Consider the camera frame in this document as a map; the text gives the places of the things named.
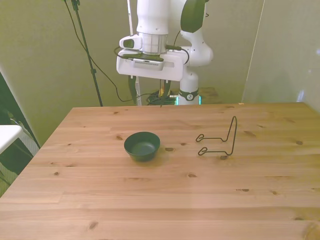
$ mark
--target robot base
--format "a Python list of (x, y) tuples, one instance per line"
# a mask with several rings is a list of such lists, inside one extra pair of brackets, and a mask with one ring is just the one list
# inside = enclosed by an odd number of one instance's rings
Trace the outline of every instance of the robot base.
[(198, 95), (192, 101), (186, 100), (183, 96), (178, 97), (177, 105), (201, 105), (201, 97)]

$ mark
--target wood knot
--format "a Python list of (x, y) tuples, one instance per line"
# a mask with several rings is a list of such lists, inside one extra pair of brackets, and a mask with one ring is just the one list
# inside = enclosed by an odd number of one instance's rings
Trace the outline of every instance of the wood knot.
[(189, 173), (189, 174), (188, 174), (188, 177), (189, 177), (189, 178), (197, 178), (198, 176), (195, 175), (194, 173)]
[(98, 223), (97, 221), (91, 222), (90, 225), (89, 225), (89, 229), (90, 229), (90, 230), (95, 229), (95, 228), (98, 226), (98, 224), (99, 224), (99, 223)]
[(221, 156), (220, 157), (220, 160), (227, 160), (228, 159), (228, 156)]
[(292, 119), (289, 118), (289, 117), (285, 117), (284, 119), (285, 119), (287, 122), (289, 122), (289, 123), (292, 123), (292, 124), (295, 124), (295, 123), (296, 123), (294, 120), (292, 120)]
[(252, 131), (244, 131), (244, 133), (249, 135), (250, 137), (257, 137)]
[(175, 149), (172, 148), (172, 147), (167, 147), (165, 150), (166, 150), (167, 152), (174, 152), (174, 151), (175, 151)]
[(249, 189), (236, 189), (236, 191), (240, 191), (240, 192), (249, 192)]

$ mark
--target wooden table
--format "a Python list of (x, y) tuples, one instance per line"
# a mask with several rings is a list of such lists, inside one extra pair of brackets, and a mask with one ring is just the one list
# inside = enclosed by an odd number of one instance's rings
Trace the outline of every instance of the wooden table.
[[(224, 137), (239, 122), (234, 155)], [(124, 140), (161, 139), (133, 162)], [(0, 199), (1, 240), (319, 240), (320, 116), (303, 103), (75, 108)]]

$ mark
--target metal wire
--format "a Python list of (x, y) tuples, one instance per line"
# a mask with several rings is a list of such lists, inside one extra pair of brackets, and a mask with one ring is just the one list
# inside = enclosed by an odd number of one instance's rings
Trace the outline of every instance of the metal wire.
[(228, 135), (227, 135), (225, 140), (223, 138), (221, 138), (221, 137), (205, 137), (204, 134), (200, 134), (195, 140), (197, 143), (200, 143), (202, 140), (221, 140), (222, 142), (226, 143), (229, 140), (229, 136), (230, 136), (230, 133), (231, 133), (232, 126), (234, 125), (234, 122), (235, 122), (235, 129), (234, 129), (234, 137), (233, 137), (233, 144), (232, 144), (231, 153), (227, 153), (226, 151), (209, 151), (207, 147), (203, 147), (198, 152), (198, 155), (199, 156), (203, 156), (203, 155), (208, 154), (208, 153), (224, 153), (227, 156), (231, 156), (234, 153), (234, 150), (235, 150), (236, 136), (237, 136), (237, 130), (238, 130), (238, 119), (237, 119), (236, 116), (234, 116), (232, 118), (232, 121), (231, 121), (231, 124), (230, 124), (230, 128), (229, 128), (229, 132), (228, 132)]

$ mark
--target green panel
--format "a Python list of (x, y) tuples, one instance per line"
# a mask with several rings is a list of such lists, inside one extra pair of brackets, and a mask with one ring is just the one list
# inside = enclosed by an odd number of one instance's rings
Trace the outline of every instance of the green panel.
[(206, 0), (187, 0), (181, 15), (181, 30), (195, 33), (202, 28), (205, 16)]

